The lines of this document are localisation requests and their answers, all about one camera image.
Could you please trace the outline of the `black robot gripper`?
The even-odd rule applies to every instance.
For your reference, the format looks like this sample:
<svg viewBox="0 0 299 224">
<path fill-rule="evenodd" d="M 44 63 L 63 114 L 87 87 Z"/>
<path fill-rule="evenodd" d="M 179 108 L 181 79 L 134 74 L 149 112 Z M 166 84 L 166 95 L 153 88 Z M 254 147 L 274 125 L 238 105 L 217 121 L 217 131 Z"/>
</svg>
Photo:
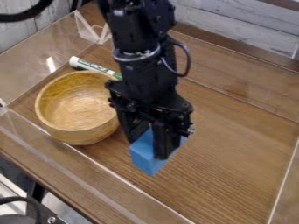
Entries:
<svg viewBox="0 0 299 224">
<path fill-rule="evenodd" d="M 111 106 L 130 143 L 153 125 L 154 157 L 166 160 L 179 148 L 182 136 L 194 132 L 193 105 L 178 94 L 178 73 L 174 46 L 159 45 L 153 52 L 129 53 L 114 50 L 122 79 L 107 82 Z"/>
</svg>

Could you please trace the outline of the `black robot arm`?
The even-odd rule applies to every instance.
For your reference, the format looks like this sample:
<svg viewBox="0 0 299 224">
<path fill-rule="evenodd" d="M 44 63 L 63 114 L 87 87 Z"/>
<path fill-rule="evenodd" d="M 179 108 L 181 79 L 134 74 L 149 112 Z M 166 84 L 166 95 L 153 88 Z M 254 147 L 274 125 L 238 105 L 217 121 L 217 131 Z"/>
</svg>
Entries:
<svg viewBox="0 0 299 224">
<path fill-rule="evenodd" d="M 151 130 L 154 157 L 166 160 L 194 131 L 193 104 L 179 95 L 175 49 L 189 50 L 169 31 L 177 25 L 170 0 L 98 0 L 113 34 L 122 79 L 110 80 L 110 105 L 133 143 Z"/>
</svg>

